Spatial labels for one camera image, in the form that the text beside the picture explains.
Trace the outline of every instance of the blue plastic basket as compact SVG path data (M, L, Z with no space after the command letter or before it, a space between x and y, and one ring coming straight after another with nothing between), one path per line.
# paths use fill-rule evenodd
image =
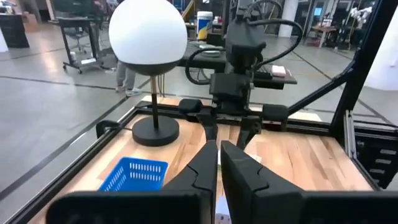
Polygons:
M105 179L99 191L159 190L163 186L167 163L123 157Z

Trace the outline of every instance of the lamp stand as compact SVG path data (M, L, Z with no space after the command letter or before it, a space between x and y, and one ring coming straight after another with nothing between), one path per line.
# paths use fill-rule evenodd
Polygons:
M132 127L132 138L143 146L165 146L178 138L180 126L176 120L159 116L157 109L156 77L150 77L152 117L137 121Z

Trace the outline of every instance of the person's leg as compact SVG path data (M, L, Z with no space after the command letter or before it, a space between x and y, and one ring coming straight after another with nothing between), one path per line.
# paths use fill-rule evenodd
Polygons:
M131 69L126 69L126 95L134 96L141 93L141 90L134 87L136 82L136 72Z
M119 61L118 68L116 69L116 92L123 90L123 82L126 79L126 65Z

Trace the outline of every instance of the table lamp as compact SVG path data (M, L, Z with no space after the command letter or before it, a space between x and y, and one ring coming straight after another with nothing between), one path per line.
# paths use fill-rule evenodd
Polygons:
M125 0L109 24L109 40L127 68L150 76L152 117L137 121L132 138L145 146L164 146L176 140L176 120L158 115L157 75L177 66L187 47L187 28L177 9L166 0Z

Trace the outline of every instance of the black clamp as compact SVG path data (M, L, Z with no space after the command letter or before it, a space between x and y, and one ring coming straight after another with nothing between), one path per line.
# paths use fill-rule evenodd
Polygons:
M262 129L261 118L243 117L241 120L241 131L239 132L236 146L244 150L255 134L260 134Z
M217 117L211 106L203 106L200 100L182 99L178 105L178 111L185 115L187 121L195 119L205 129L206 141L216 140L217 138Z
M289 117L289 109L284 105L264 104L262 106L261 117L264 121L280 122L280 130L286 130L287 118Z
M95 126L97 138L101 137L108 129L122 128L121 124L116 121L103 120Z

